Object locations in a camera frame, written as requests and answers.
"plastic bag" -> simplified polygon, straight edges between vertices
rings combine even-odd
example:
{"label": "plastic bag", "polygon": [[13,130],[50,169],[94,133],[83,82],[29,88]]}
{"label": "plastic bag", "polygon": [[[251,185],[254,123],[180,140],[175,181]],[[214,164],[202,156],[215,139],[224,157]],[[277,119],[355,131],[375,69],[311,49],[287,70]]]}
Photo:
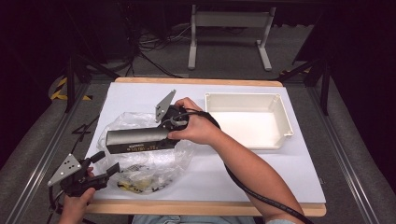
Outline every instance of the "plastic bag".
{"label": "plastic bag", "polygon": [[106,159],[96,164],[102,173],[115,163],[120,172],[110,178],[121,189],[149,194],[163,189],[180,177],[188,168],[196,144],[181,140],[172,149],[110,154],[106,148],[107,131],[157,127],[154,114],[123,113],[103,130],[97,148],[106,153]]}

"forearm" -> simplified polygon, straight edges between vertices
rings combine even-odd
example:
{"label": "forearm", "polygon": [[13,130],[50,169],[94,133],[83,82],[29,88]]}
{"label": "forearm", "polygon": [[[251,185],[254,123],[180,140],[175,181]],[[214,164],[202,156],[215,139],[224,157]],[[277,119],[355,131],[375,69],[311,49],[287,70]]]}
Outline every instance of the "forearm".
{"label": "forearm", "polygon": [[[289,187],[266,161],[222,131],[218,131],[214,136],[216,137],[210,146],[219,153],[224,163],[245,186],[264,197],[283,203],[300,213],[303,212]],[[289,217],[285,212],[271,205],[252,197],[249,199],[268,220],[274,217]],[[292,217],[289,219],[298,223],[297,219]]]}

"plastic tray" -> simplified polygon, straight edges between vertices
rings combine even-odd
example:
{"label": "plastic tray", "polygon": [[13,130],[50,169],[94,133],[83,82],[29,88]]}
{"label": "plastic tray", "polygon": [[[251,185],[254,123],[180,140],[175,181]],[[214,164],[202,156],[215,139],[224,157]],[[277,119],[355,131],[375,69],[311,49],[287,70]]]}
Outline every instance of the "plastic tray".
{"label": "plastic tray", "polygon": [[293,135],[280,94],[207,93],[205,109],[249,149],[278,149]]}

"metal bar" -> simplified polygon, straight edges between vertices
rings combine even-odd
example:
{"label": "metal bar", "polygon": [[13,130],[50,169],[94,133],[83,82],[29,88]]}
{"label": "metal bar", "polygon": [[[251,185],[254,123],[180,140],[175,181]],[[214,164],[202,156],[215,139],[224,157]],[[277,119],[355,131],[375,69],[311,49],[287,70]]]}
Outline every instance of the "metal bar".
{"label": "metal bar", "polygon": [[56,129],[54,135],[50,139],[49,144],[47,145],[47,148],[43,153],[43,156],[41,157],[34,171],[32,172],[29,181],[26,184],[26,187],[24,188],[20,198],[17,200],[14,208],[9,214],[6,223],[21,222],[21,218],[23,217],[30,202],[33,200],[33,197],[35,196],[35,192],[40,186],[40,183],[43,180],[44,175],[47,172],[50,163],[56,151],[59,148],[59,144],[64,135],[64,131],[68,123],[70,122],[70,119],[73,118],[73,115],[77,110],[78,104],[81,101],[82,97],[84,96],[85,92],[87,91],[88,87],[89,87],[88,84],[81,84],[81,86],[78,88],[77,100],[75,101],[74,105],[71,107],[69,113],[65,113],[63,115],[58,128]]}
{"label": "metal bar", "polygon": [[334,127],[332,126],[332,122],[329,116],[325,116],[321,110],[319,95],[317,91],[315,90],[315,88],[307,88],[307,89],[311,97],[311,100],[314,102],[316,106],[316,110],[320,114],[321,121],[323,122],[326,131],[332,140],[332,144],[333,144],[332,149],[335,158],[338,160],[338,163],[340,164],[341,170],[343,171],[344,176],[346,178],[346,182],[348,183],[349,188],[355,198],[356,204],[361,210],[361,214],[365,220],[365,223],[369,223],[369,224],[379,223],[378,218],[375,215],[375,211],[364,192],[363,186],[361,185],[361,182],[359,181],[359,178],[357,177],[352,167],[352,164],[350,163],[347,154],[345,153],[343,145],[341,144],[337,136],[337,133]]}

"gray floor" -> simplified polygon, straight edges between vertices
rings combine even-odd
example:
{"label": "gray floor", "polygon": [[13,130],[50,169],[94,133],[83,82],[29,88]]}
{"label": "gray floor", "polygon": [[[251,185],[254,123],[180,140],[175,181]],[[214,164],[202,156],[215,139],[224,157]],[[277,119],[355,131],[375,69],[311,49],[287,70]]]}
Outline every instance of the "gray floor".
{"label": "gray floor", "polygon": [[[190,42],[186,39],[164,49],[147,52],[147,55],[174,74],[187,74],[192,78],[269,79],[277,77],[280,71],[297,65],[292,66],[291,62],[311,29],[312,27],[301,26],[272,28],[267,42],[272,72],[264,71],[260,55],[255,48],[256,36],[260,36],[260,31],[257,30],[246,30],[240,35],[232,35],[221,30],[201,31],[198,37],[197,64],[193,71],[187,69]],[[163,77],[157,68],[141,58],[134,61],[134,75]],[[298,81],[302,77],[304,76],[295,77],[293,80]],[[317,110],[316,92],[320,88],[319,85],[314,89],[308,89],[298,83],[284,85],[290,95],[318,176],[323,181],[322,187],[327,200],[326,216],[311,219],[315,223],[325,224],[396,223],[396,197],[361,141],[333,83],[329,98],[330,116],[327,118],[321,116]],[[50,164],[43,170],[43,176],[34,174],[33,170],[40,163],[42,155],[52,142],[51,137],[65,117],[65,101],[53,101],[50,108],[25,135],[0,171],[0,223],[6,223],[9,215],[15,214],[15,211],[21,211],[21,214],[16,216],[20,223],[46,223],[50,214],[46,183],[52,171],[64,160],[78,138],[71,132],[82,124],[88,124],[100,113],[108,86],[108,80],[98,78],[88,86],[85,94],[92,95],[93,99],[79,103],[59,139],[60,144],[55,148],[53,157],[48,158]],[[325,128],[329,122],[335,132],[335,140],[340,146],[334,142],[334,134]],[[91,132],[94,131],[94,126],[95,124],[90,128]],[[74,153],[77,158],[85,156],[91,139],[92,133],[87,134],[83,141],[78,143]],[[31,200],[21,203],[20,195],[29,190],[24,188],[31,183],[31,177],[33,180],[38,177],[37,189],[33,190]],[[56,223],[58,217],[55,215],[51,223]],[[86,218],[96,223],[127,222],[127,216],[87,215]]]}

